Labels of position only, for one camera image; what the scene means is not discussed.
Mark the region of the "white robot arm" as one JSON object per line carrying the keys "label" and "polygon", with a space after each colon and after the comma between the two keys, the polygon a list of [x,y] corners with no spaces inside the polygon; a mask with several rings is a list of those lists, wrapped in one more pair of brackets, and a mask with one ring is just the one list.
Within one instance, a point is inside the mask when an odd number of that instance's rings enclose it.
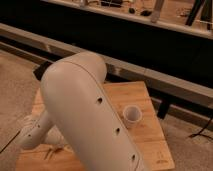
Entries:
{"label": "white robot arm", "polygon": [[86,171],[149,171],[103,89],[106,73],[93,52],[51,64],[40,82],[44,111],[22,128],[21,148],[36,148],[57,127]]}

